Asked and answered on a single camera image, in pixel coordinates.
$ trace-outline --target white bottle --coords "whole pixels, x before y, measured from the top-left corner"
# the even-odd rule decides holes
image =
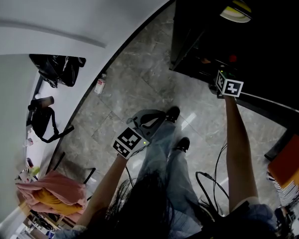
[[[94,92],[96,94],[101,94],[103,89],[104,89],[104,85],[105,85],[105,79],[106,79],[106,74],[102,74],[101,78],[98,79],[98,82],[96,83]]]

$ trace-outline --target long black hair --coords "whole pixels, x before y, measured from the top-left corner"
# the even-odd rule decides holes
[[[202,226],[213,226],[215,219],[206,202],[190,204]],[[165,239],[171,231],[173,217],[174,209],[165,183],[158,172],[153,172],[137,181],[133,188],[128,180],[123,182],[110,207],[97,212],[80,237]],[[275,238],[261,222],[237,220],[216,230],[214,238],[258,238],[260,235],[264,239]]]

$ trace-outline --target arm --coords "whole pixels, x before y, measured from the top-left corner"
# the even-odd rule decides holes
[[[88,226],[95,213],[109,207],[126,163],[127,159],[121,155],[116,157],[111,168],[93,193],[86,210],[76,225]]]
[[[248,197],[257,197],[249,140],[236,101],[225,96],[227,114],[227,172],[229,211]]]

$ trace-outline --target yellow cloth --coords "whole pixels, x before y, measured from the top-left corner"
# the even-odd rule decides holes
[[[79,204],[74,204],[74,205],[64,204],[45,188],[42,188],[40,190],[35,190],[33,192],[33,196],[39,202],[53,208],[55,211],[57,211],[59,214],[62,215],[70,215],[82,209],[82,206]]]

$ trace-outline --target pink towel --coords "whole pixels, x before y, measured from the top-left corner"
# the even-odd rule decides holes
[[[83,209],[86,208],[85,185],[77,183],[53,170],[38,181],[31,183],[16,183],[16,186],[31,207],[39,203],[33,197],[33,191],[45,188],[67,205],[78,203]]]

